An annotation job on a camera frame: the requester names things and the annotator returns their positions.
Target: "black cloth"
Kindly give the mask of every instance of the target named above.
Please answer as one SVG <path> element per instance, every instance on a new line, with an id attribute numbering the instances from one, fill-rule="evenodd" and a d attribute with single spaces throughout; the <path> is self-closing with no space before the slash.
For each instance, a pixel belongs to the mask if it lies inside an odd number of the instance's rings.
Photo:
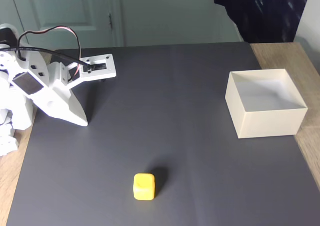
<path id="1" fill-rule="evenodd" d="M 214 0 L 250 43 L 292 42 L 307 0 Z"/>

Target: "cardboard box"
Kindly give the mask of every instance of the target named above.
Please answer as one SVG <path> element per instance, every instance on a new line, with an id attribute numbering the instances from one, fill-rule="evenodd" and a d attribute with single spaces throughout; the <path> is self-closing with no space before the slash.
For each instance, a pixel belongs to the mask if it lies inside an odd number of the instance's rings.
<path id="1" fill-rule="evenodd" d="M 230 72 L 225 99 L 238 138 L 295 135 L 308 110 L 286 69 Z"/>

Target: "cable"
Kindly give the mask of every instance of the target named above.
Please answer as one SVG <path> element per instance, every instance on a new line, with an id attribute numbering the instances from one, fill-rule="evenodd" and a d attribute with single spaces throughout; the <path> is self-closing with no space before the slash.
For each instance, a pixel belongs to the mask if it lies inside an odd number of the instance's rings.
<path id="1" fill-rule="evenodd" d="M 17 49 L 18 49 L 17 47 L 8 47 L 8 48 L 1 48 L 0 51 L 10 52 L 10 51 L 16 51 Z M 52 50 L 49 50 L 49 49 L 45 49 L 45 48 L 41 48 L 41 47 L 20 47 L 19 49 L 21 51 L 35 51 L 35 52 L 49 53 L 49 54 L 55 55 L 57 57 L 60 57 L 62 59 L 66 59 L 66 60 L 71 61 L 71 62 L 77 62 L 78 64 L 90 67 L 90 64 L 88 64 L 88 63 L 86 63 L 84 61 L 81 61 L 81 60 L 76 59 L 74 57 L 68 56 L 68 55 L 66 55 L 64 53 L 52 51 Z"/>
<path id="2" fill-rule="evenodd" d="M 22 39 L 23 36 L 25 36 L 28 33 L 44 34 L 44 33 L 47 33 L 47 32 L 49 32 L 51 30 L 54 30 L 54 29 L 65 29 L 65 30 L 68 30 L 68 31 L 72 32 L 75 35 L 76 41 L 78 43 L 78 50 L 79 50 L 78 57 L 79 57 L 79 60 L 80 60 L 81 59 L 81 45 L 80 45 L 79 37 L 78 37 L 77 33 L 73 29 L 71 29 L 70 27 L 67 27 L 67 26 L 55 26 L 55 27 L 51 27 L 51 28 L 48 28 L 48 29 L 40 30 L 40 31 L 28 30 L 28 31 L 23 32 L 19 36 L 19 39 L 18 39 L 18 42 L 17 42 L 17 51 L 18 51 L 18 57 L 20 58 L 20 60 L 23 60 L 23 61 L 26 60 L 24 57 L 22 57 L 21 50 L 20 50 L 20 42 L 21 42 L 21 39 Z M 73 76 L 71 76 L 71 78 L 68 81 L 71 81 L 73 79 L 73 77 L 78 73 L 79 69 L 80 69 L 80 65 L 78 63 L 77 69 L 75 71 L 75 74 Z"/>

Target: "door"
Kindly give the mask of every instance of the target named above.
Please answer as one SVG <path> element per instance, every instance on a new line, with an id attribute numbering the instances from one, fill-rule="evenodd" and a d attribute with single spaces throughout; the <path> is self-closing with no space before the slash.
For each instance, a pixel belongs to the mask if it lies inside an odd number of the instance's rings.
<path id="1" fill-rule="evenodd" d="M 14 0 L 0 0 L 0 25 L 2 23 L 14 25 L 19 33 L 24 31 Z"/>
<path id="2" fill-rule="evenodd" d="M 14 0 L 25 30 L 69 26 L 79 36 L 82 48 L 123 44 L 120 12 L 115 0 Z M 74 35 L 58 29 L 46 34 L 28 34 L 32 46 L 48 49 L 77 48 Z"/>

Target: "black cable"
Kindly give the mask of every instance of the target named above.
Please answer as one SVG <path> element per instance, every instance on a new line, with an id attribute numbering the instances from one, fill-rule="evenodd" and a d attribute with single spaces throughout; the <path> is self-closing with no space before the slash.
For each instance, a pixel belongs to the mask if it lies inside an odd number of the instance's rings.
<path id="1" fill-rule="evenodd" d="M 19 49 L 21 51 L 36 51 L 36 52 L 49 53 L 49 54 L 55 55 L 57 57 L 60 57 L 62 59 L 66 59 L 71 62 L 76 62 L 78 64 L 90 67 L 90 64 L 88 64 L 86 62 L 83 62 L 83 61 L 76 59 L 74 57 L 68 56 L 68 55 L 60 53 L 60 52 L 52 51 L 49 49 L 45 49 L 45 48 L 41 48 L 41 47 L 19 47 Z M 8 47 L 8 48 L 1 48 L 0 49 L 0 51 L 3 51 L 3 52 L 10 52 L 10 51 L 17 51 L 17 50 L 18 50 L 18 47 Z"/>
<path id="2" fill-rule="evenodd" d="M 80 57 L 81 57 L 81 46 L 80 46 L 80 41 L 79 41 L 79 37 L 78 37 L 77 33 L 76 33 L 73 29 L 71 29 L 70 27 L 66 27 L 66 26 L 61 26 L 61 25 L 59 25 L 59 26 L 55 26 L 55 27 L 49 28 L 49 29 L 47 29 L 47 30 L 45 30 L 45 31 L 42 31 L 42 32 L 37 32 L 37 31 L 25 31 L 25 32 L 23 32 L 23 33 L 19 36 L 18 42 L 17 42 L 17 51 L 18 51 L 18 57 L 20 58 L 20 60 L 23 60 L 23 61 L 26 60 L 24 57 L 22 57 L 22 55 L 21 55 L 21 50 L 20 50 L 20 48 L 21 48 L 21 47 L 20 47 L 20 42 L 21 42 L 21 39 L 22 39 L 23 36 L 25 36 L 25 35 L 28 34 L 28 33 L 44 34 L 44 33 L 47 33 L 47 32 L 49 32 L 49 31 L 51 31 L 51 30 L 53 30 L 53 29 L 55 29 L 55 28 L 57 28 L 57 27 L 68 28 L 69 30 L 71 30 L 71 31 L 74 33 L 74 35 L 75 35 L 75 37 L 76 37 L 76 41 L 77 41 L 77 43 L 78 43 L 78 50 L 79 50 L 78 57 L 79 57 L 79 59 L 80 59 Z"/>

